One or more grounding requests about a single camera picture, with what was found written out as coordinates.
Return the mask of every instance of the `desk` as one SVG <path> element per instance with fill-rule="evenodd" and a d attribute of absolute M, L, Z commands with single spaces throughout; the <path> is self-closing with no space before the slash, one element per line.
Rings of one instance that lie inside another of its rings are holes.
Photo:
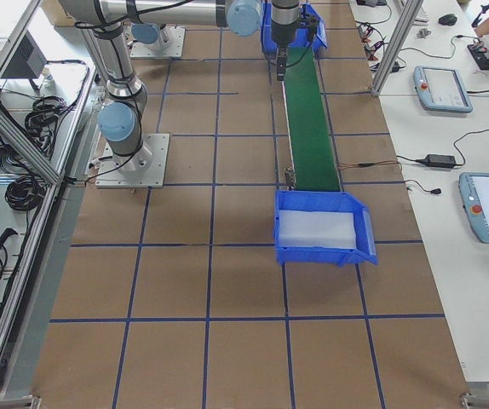
<path fill-rule="evenodd" d="M 356 20 L 359 21 L 380 21 L 388 16 L 388 8 L 370 8 L 358 6 L 356 2 L 352 3 Z M 388 5 L 392 8 L 392 18 L 382 24 L 375 25 L 383 36 L 386 36 L 386 42 L 390 41 L 390 35 L 394 31 L 396 22 L 400 17 L 400 7 L 395 0 L 388 0 Z M 474 30 L 469 24 L 464 12 L 460 9 L 456 1 L 443 0 L 424 0 L 423 9 L 430 17 L 428 26 L 413 26 L 409 36 L 404 42 L 404 48 L 413 47 L 420 49 L 431 55 L 451 55 L 453 47 L 451 38 L 456 35 L 465 35 L 473 37 Z M 453 13 L 458 17 L 455 26 L 441 26 L 437 20 L 443 14 Z M 417 38 L 420 29 L 427 27 L 432 33 L 426 38 Z M 399 56 L 405 60 L 407 68 L 393 73 L 388 76 L 381 95 L 415 95 L 415 85 L 412 74 L 415 66 L 438 66 L 443 68 L 457 68 L 463 79 L 464 85 L 468 90 L 489 89 L 489 71 L 480 71 L 474 63 L 466 46 L 472 43 L 471 38 L 454 38 L 455 55 L 451 59 L 431 58 L 416 50 L 408 49 L 400 51 Z M 383 50 L 376 52 L 376 57 L 383 57 Z"/>
<path fill-rule="evenodd" d="M 427 39 L 416 39 L 414 26 L 405 47 L 449 55 L 453 35 L 473 35 L 456 2 L 425 0 L 423 7 L 430 16 L 429 29 L 433 33 Z M 354 5 L 357 20 L 373 11 L 382 20 L 386 13 L 381 10 Z M 396 20 L 400 10 L 393 10 L 392 20 Z M 456 26 L 437 24 L 439 15 L 446 13 L 458 16 Z M 394 27 L 392 20 L 379 25 L 383 35 L 390 33 L 383 30 Z M 411 50 L 400 53 L 408 68 L 389 76 L 380 97 L 397 154 L 408 158 L 423 158 L 428 153 L 452 154 L 460 162 L 453 141 L 466 132 L 489 128 L 489 96 L 472 98 L 474 111 L 468 115 L 434 113 L 421 107 L 412 86 L 414 66 L 432 65 L 457 68 L 468 89 L 489 89 L 489 72 L 475 70 L 463 42 L 464 39 L 455 40 L 457 51 L 450 60 L 428 58 Z M 471 135 L 459 147 L 467 159 L 462 169 L 432 170 L 404 164 L 403 176 L 417 179 L 428 189 L 442 190 L 440 196 L 433 196 L 410 184 L 409 194 L 464 376 L 468 382 L 489 382 L 489 245 L 480 243 L 472 233 L 457 186 L 463 171 L 489 172 L 489 133 Z"/>

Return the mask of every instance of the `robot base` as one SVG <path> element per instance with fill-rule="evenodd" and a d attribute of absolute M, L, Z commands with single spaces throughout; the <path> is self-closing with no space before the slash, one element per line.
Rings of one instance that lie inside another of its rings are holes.
<path fill-rule="evenodd" d="M 106 175 L 97 177 L 95 185 L 98 188 L 133 188 L 133 187 L 163 187 L 165 178 L 165 166 L 167 164 L 167 152 L 169 151 L 169 134 L 145 134 L 144 143 L 153 153 L 150 166 L 144 170 L 122 172 L 114 170 Z M 106 144 L 104 156 L 112 155 L 112 149 Z M 116 165 L 103 162 L 99 173 L 113 170 Z"/>
<path fill-rule="evenodd" d="M 167 27 L 170 30 L 171 42 L 169 47 L 162 49 L 149 49 L 143 43 L 134 43 L 130 57 L 133 60 L 161 60 L 166 58 L 182 57 L 182 49 L 184 48 L 184 35 L 186 29 L 184 27 Z"/>

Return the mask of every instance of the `computer mouse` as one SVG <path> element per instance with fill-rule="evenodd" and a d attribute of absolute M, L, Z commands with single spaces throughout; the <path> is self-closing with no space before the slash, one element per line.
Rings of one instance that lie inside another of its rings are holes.
<path fill-rule="evenodd" d="M 457 24 L 458 17 L 454 14 L 446 14 L 442 15 L 438 19 L 438 23 L 440 23 L 442 26 L 454 26 Z"/>

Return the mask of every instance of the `brown paper floor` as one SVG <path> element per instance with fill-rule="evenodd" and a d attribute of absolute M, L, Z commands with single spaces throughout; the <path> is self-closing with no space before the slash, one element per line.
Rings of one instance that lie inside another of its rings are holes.
<path fill-rule="evenodd" d="M 350 7 L 317 10 L 339 161 L 396 160 Z M 290 151 L 258 42 L 189 30 L 184 60 L 136 64 L 144 130 L 172 134 L 167 186 L 87 188 L 34 383 L 46 408 L 460 407 L 466 384 L 397 166 L 341 173 L 370 206 L 378 267 L 276 263 Z"/>

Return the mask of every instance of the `blue plastic bin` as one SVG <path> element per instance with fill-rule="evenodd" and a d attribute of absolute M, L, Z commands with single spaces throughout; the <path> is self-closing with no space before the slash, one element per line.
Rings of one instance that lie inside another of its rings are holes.
<path fill-rule="evenodd" d="M 282 247 L 279 244 L 281 210 L 351 212 L 354 214 L 356 249 L 326 247 Z M 370 212 L 365 204 L 345 192 L 305 192 L 279 190 L 275 193 L 275 250 L 279 264 L 285 262 L 330 262 L 343 264 L 372 262 L 377 264 Z"/>
<path fill-rule="evenodd" d="M 319 27 L 316 37 L 313 40 L 313 51 L 318 53 L 321 47 L 328 48 L 328 41 L 326 40 L 326 30 L 324 27 L 324 21 L 319 14 L 314 11 L 310 4 L 306 4 L 306 10 L 308 13 L 313 14 L 319 19 Z M 274 54 L 277 52 L 277 44 L 271 39 L 271 3 L 263 4 L 263 21 L 265 24 L 262 28 L 262 47 L 263 52 L 268 54 Z M 291 47 L 305 47 L 307 45 L 307 30 L 297 30 L 296 41 L 290 44 Z"/>

